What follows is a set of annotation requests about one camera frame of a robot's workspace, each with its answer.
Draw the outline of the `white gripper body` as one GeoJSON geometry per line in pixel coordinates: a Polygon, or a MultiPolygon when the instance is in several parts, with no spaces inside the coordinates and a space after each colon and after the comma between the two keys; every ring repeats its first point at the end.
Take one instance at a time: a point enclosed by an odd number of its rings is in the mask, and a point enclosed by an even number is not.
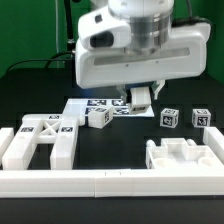
{"type": "Polygon", "coordinates": [[[148,55],[88,50],[78,40],[76,82],[86,89],[199,76],[206,67],[210,31],[208,23],[173,28],[168,41],[148,55]]]}

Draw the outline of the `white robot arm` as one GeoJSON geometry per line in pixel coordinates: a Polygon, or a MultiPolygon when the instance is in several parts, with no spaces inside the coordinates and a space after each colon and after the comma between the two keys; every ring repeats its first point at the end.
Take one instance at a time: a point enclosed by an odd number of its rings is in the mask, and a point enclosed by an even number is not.
{"type": "Polygon", "coordinates": [[[200,75],[211,26],[172,23],[174,0],[108,0],[80,17],[76,82],[83,88],[122,86],[200,75]]]}

